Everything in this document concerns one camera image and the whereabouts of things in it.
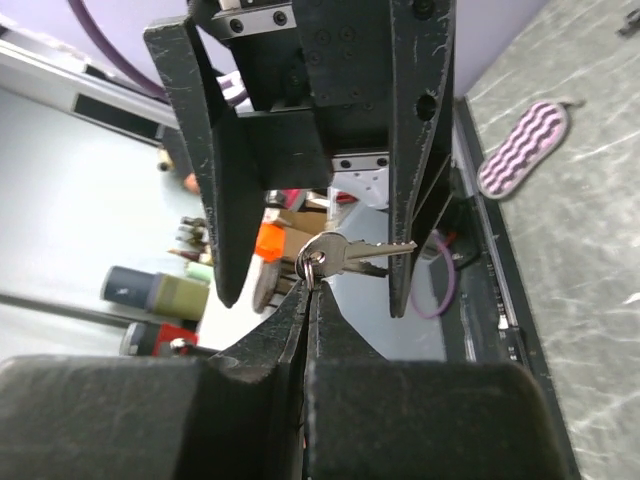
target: screw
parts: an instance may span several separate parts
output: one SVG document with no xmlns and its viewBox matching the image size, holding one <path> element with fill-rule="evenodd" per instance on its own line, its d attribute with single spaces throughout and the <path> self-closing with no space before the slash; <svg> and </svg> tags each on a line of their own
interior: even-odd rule
<svg viewBox="0 0 640 480">
<path fill-rule="evenodd" d="M 318 52 L 309 53 L 309 64 L 320 65 L 322 63 L 322 56 Z"/>
<path fill-rule="evenodd" d="M 353 42 L 353 39 L 356 38 L 356 32 L 351 27 L 342 27 L 340 38 L 345 42 Z"/>
<path fill-rule="evenodd" d="M 244 25 L 242 25 L 242 22 L 237 18 L 234 18 L 233 20 L 231 20 L 229 22 L 229 26 L 231 27 L 231 30 L 233 30 L 236 33 L 241 33 L 242 30 L 244 30 Z"/>
<path fill-rule="evenodd" d="M 273 14 L 273 21 L 276 25 L 282 27 L 287 24 L 287 15 L 284 12 L 278 10 Z"/>
<path fill-rule="evenodd" d="M 413 14 L 418 20 L 428 20 L 435 9 L 433 0 L 413 0 Z"/>
<path fill-rule="evenodd" d="M 348 47 L 342 49 L 342 56 L 345 60 L 351 60 L 353 58 L 353 50 Z"/>
<path fill-rule="evenodd" d="M 329 45 L 331 43 L 331 34 L 326 30 L 320 30 L 316 33 L 316 42 L 320 45 Z"/>
</svg>

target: orange object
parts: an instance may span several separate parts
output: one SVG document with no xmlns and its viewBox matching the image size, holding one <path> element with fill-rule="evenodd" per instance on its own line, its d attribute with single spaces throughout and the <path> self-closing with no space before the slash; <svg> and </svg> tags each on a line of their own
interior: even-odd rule
<svg viewBox="0 0 640 480">
<path fill-rule="evenodd" d="M 270 223 L 263 223 L 256 241 L 256 255 L 264 258 L 265 262 L 275 262 L 282 258 L 286 234 L 283 228 Z"/>
<path fill-rule="evenodd" d="M 189 176 L 184 179 L 184 186 L 191 193 L 200 194 L 200 187 L 198 187 L 195 173 L 189 174 Z"/>
</svg>

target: cardboard box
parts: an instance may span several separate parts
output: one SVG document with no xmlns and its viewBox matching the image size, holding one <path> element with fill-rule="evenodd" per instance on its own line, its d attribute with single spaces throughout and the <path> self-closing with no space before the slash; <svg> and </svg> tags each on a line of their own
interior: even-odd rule
<svg viewBox="0 0 640 480">
<path fill-rule="evenodd" d="M 304 247 L 309 240 L 315 237 L 315 234 L 312 235 L 307 232 L 301 232 L 300 230 L 296 230 L 291 227 L 285 227 L 284 231 L 284 253 L 282 256 L 283 258 L 295 262 L 300 250 L 302 250 L 302 247 Z"/>
<path fill-rule="evenodd" d="M 324 232 L 327 223 L 326 213 L 315 212 L 290 212 L 289 210 L 280 210 L 279 219 L 283 220 L 279 225 L 293 228 L 301 232 L 317 235 Z"/>
</svg>

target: metal plate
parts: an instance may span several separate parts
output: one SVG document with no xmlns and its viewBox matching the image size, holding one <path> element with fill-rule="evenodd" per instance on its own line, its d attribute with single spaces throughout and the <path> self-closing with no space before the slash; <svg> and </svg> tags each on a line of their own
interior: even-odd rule
<svg viewBox="0 0 640 480">
<path fill-rule="evenodd" d="M 386 1 L 294 0 L 316 104 L 373 102 L 391 86 Z"/>
<path fill-rule="evenodd" d="M 313 111 L 254 112 L 241 117 L 264 190 L 327 188 L 333 172 Z"/>
<path fill-rule="evenodd" d="M 289 28 L 296 28 L 293 9 L 291 5 L 278 5 L 222 11 L 211 20 L 209 31 L 218 40 L 228 40 Z"/>
<path fill-rule="evenodd" d="M 144 38 L 163 75 L 200 187 L 216 259 L 216 291 L 231 308 L 242 292 L 264 213 L 256 160 L 236 111 L 224 99 L 195 23 L 189 17 L 160 21 Z"/>
<path fill-rule="evenodd" d="M 420 2 L 433 8 L 424 16 L 408 2 L 390 0 L 393 26 L 393 121 L 390 131 L 389 241 L 414 240 L 418 252 L 446 206 L 447 182 L 436 184 L 436 167 L 451 146 L 455 2 Z M 432 155 L 434 146 L 443 155 Z M 409 298 L 412 258 L 389 259 L 391 316 L 402 317 Z"/>
</svg>

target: black bolt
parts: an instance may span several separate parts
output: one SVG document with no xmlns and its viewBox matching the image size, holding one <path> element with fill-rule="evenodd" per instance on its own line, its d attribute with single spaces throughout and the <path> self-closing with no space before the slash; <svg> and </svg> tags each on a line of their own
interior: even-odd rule
<svg viewBox="0 0 640 480">
<path fill-rule="evenodd" d="M 413 14 L 418 20 L 428 20 L 435 9 L 433 0 L 413 0 Z"/>
<path fill-rule="evenodd" d="M 241 33 L 242 30 L 244 30 L 244 25 L 242 25 L 242 22 L 237 18 L 234 18 L 233 20 L 231 20 L 229 22 L 229 26 L 231 27 L 231 30 L 233 30 L 236 33 Z"/>
<path fill-rule="evenodd" d="M 331 34 L 326 30 L 320 30 L 316 33 L 316 42 L 320 45 L 329 45 L 331 43 Z"/>
<path fill-rule="evenodd" d="M 340 38 L 344 42 L 353 42 L 353 39 L 356 38 L 356 32 L 351 27 L 342 27 L 340 29 Z"/>
<path fill-rule="evenodd" d="M 281 12 L 280 10 L 278 10 L 276 13 L 273 14 L 273 21 L 275 22 L 276 25 L 279 26 L 283 26 L 287 24 L 287 15 L 284 12 Z"/>
<path fill-rule="evenodd" d="M 353 50 L 351 50 L 349 47 L 343 47 L 342 48 L 342 57 L 345 60 L 351 60 L 353 58 Z"/>
<path fill-rule="evenodd" d="M 309 64 L 320 65 L 321 62 L 322 62 L 322 56 L 318 52 L 309 53 Z"/>
<path fill-rule="evenodd" d="M 428 93 L 422 95 L 416 102 L 416 115 L 423 122 L 428 122 L 436 114 L 438 103 Z"/>
</svg>

